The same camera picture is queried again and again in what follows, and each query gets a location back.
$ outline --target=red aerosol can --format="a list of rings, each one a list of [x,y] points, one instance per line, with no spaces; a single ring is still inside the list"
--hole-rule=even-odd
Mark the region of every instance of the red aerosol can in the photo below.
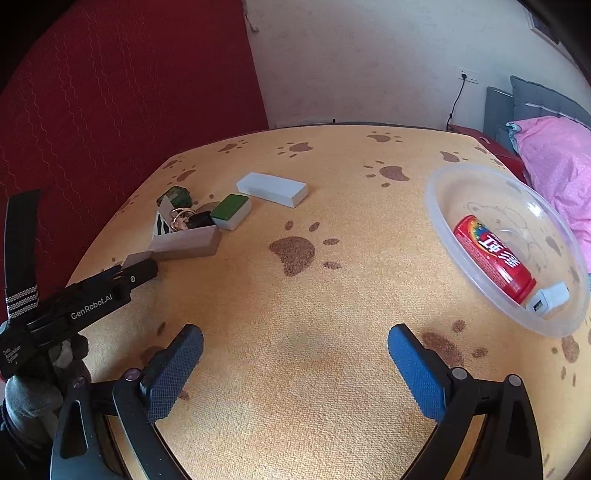
[[[453,234],[499,288],[521,304],[535,287],[535,278],[505,244],[474,215],[464,217]]]

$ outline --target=table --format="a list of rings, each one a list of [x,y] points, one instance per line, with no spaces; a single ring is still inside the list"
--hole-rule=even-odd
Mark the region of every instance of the table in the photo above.
[[[587,320],[562,341],[544,338],[457,269],[423,191],[434,170],[461,163],[511,176],[474,138],[371,125],[278,129],[171,157],[105,226],[72,281],[145,250],[155,200],[174,184],[203,209],[250,171],[304,181],[310,195],[295,209],[253,198],[215,256],[160,263],[129,305],[83,332],[94,380],[142,365],[195,323],[205,352],[158,422],[193,478],[399,478],[434,426],[387,353],[390,327],[405,322],[476,378],[522,376],[544,474],[563,478],[591,432]],[[474,441],[471,429],[449,479]]]

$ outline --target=pink pillow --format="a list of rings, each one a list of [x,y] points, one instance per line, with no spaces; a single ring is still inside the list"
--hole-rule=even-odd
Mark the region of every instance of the pink pillow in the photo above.
[[[591,131],[568,118],[514,122],[517,150],[534,190],[558,211],[579,242],[591,272]]]

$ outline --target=black cable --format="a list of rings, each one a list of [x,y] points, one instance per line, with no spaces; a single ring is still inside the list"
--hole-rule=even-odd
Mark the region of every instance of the black cable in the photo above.
[[[456,109],[456,103],[460,99],[460,95],[462,94],[462,90],[464,89],[464,85],[466,84],[466,78],[466,74],[462,73],[462,88],[460,88],[460,93],[457,94],[456,101],[453,102],[452,112],[449,114],[449,118],[447,119],[445,130],[449,130],[449,122],[453,117],[453,111]]]

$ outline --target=clear plastic bowl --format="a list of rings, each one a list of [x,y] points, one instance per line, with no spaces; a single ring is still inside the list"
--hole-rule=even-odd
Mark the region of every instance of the clear plastic bowl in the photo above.
[[[535,191],[484,166],[453,165],[431,175],[425,204],[451,258],[500,311],[523,327],[549,337],[565,337],[580,326],[589,306],[587,266],[570,228]],[[567,303],[542,317],[503,292],[453,235],[459,221],[470,214],[498,235],[536,279],[523,305],[539,288],[559,281],[569,289]]]

